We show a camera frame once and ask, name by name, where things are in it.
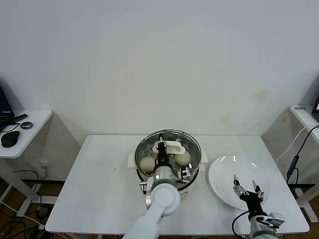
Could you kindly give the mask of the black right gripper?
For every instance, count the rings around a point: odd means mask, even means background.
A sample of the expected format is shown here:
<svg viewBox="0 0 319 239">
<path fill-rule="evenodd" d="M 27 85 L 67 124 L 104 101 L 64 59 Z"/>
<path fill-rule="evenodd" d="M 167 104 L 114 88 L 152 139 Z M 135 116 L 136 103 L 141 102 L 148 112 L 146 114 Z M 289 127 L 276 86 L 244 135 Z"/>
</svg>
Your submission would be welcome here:
<svg viewBox="0 0 319 239">
<path fill-rule="evenodd" d="M 255 193 L 246 194 L 246 190 L 240 185 L 236 174 L 234 174 L 233 190 L 236 195 L 246 203 L 250 215 L 264 215 L 265 212 L 261 206 L 261 199 L 264 198 L 264 191 L 261 190 L 260 186 L 255 182 L 255 180 L 252 180 L 252 183 Z"/>
</svg>

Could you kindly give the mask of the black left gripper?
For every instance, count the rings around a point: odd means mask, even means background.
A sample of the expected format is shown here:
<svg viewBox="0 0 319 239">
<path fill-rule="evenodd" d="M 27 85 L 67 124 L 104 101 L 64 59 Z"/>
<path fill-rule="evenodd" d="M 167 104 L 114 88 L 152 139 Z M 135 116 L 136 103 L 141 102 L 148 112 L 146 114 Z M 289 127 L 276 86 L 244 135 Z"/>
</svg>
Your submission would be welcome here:
<svg viewBox="0 0 319 239">
<path fill-rule="evenodd" d="M 164 138 L 162 133 L 159 134 L 159 144 L 164 144 Z M 158 153 L 156 157 L 156 167 L 171 167 L 171 164 L 169 162 L 169 156 L 167 154 L 167 150 L 165 147 L 162 148 L 160 145 L 155 145 L 155 153 Z"/>
</svg>

